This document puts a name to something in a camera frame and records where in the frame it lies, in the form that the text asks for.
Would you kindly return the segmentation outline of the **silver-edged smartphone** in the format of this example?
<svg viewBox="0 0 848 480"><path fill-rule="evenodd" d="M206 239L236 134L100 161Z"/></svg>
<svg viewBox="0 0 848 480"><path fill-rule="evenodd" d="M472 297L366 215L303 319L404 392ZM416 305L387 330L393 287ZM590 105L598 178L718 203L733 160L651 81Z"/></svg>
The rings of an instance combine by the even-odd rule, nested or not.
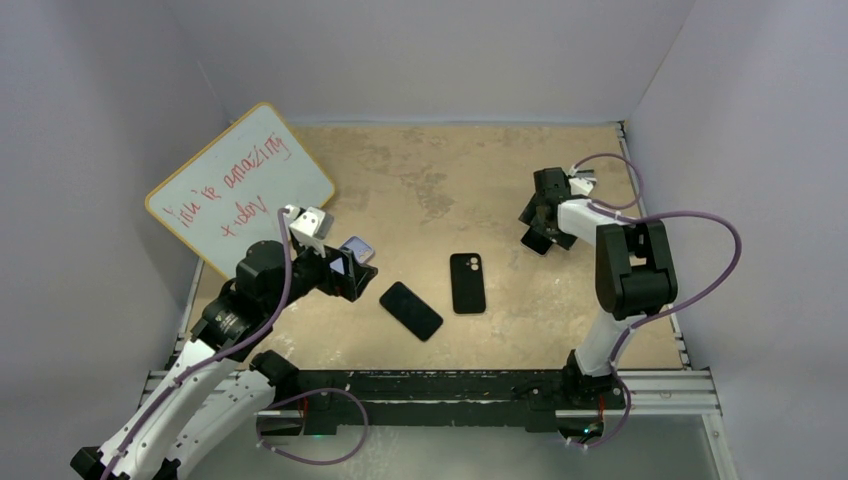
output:
<svg viewBox="0 0 848 480"><path fill-rule="evenodd" d="M529 228L522 236L521 244L535 254L545 256L554 242L533 228Z"/></svg>

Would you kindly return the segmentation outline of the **lavender phone case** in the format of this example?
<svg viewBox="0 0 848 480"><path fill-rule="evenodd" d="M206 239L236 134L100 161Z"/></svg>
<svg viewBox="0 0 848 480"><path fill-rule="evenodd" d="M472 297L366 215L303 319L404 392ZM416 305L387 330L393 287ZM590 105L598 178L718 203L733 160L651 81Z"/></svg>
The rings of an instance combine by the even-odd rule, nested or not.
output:
<svg viewBox="0 0 848 480"><path fill-rule="evenodd" d="M355 260L360 264L367 264L375 255L375 250L359 236L351 236L343 244L343 249L350 250Z"/></svg>

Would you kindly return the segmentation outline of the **black smartphone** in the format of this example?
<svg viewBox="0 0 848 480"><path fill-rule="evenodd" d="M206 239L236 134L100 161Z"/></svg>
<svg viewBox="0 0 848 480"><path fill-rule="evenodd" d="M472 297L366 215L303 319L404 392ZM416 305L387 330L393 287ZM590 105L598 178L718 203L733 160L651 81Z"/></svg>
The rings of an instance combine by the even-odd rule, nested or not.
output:
<svg viewBox="0 0 848 480"><path fill-rule="evenodd" d="M400 281L392 284L378 302L422 342L428 341L444 323L441 315Z"/></svg>

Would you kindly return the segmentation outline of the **black phone case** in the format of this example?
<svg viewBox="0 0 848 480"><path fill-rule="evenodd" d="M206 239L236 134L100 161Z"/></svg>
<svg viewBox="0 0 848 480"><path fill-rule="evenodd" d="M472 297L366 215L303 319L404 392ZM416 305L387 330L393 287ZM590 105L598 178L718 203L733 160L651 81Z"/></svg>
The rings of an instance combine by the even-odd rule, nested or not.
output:
<svg viewBox="0 0 848 480"><path fill-rule="evenodd" d="M454 253L449 257L452 308L458 315L486 311L484 272L477 253Z"/></svg>

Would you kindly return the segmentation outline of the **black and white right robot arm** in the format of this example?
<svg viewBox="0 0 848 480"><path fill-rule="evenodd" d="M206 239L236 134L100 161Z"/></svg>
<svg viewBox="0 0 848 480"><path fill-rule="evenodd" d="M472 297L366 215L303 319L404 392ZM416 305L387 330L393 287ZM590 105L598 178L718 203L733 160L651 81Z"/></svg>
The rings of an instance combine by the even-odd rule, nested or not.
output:
<svg viewBox="0 0 848 480"><path fill-rule="evenodd" d="M595 249L594 285L600 312L582 343L569 354L561 392L584 407L615 387L614 365L642 318L659 313L678 293L667 230L660 220L625 220L592 209L576 180L561 168L533 174L534 192L519 220L522 244L544 256L553 246L582 240Z"/></svg>

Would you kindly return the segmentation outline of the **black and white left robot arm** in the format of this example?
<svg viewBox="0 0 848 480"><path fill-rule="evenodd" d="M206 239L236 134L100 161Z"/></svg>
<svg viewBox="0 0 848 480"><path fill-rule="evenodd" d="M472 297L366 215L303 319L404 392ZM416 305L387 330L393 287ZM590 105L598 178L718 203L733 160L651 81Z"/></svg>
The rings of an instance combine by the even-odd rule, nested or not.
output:
<svg viewBox="0 0 848 480"><path fill-rule="evenodd" d="M81 448L71 468L83 479L187 478L249 416L297 399L298 368L272 351L260 353L225 392L214 392L270 333L282 309L313 290L354 302L377 273L349 249L253 244L154 392L103 445Z"/></svg>

